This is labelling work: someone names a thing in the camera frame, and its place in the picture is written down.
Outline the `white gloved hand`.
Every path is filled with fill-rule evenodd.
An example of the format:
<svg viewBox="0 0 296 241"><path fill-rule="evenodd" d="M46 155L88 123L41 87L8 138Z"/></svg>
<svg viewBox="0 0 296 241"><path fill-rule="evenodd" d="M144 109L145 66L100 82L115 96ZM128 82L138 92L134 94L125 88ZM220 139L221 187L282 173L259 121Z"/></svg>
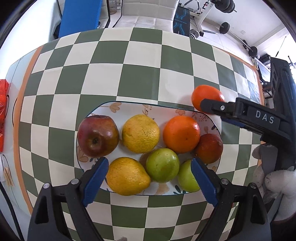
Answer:
<svg viewBox="0 0 296 241"><path fill-rule="evenodd" d="M278 149L270 144L257 146L252 152L255 159L273 161L277 158ZM267 190L281 194L282 199L274 219L275 224L284 224L295 216L295 171L278 170L265 174L260 164L253 173L253 182L259 188L261 196L264 195L263 185Z"/></svg>

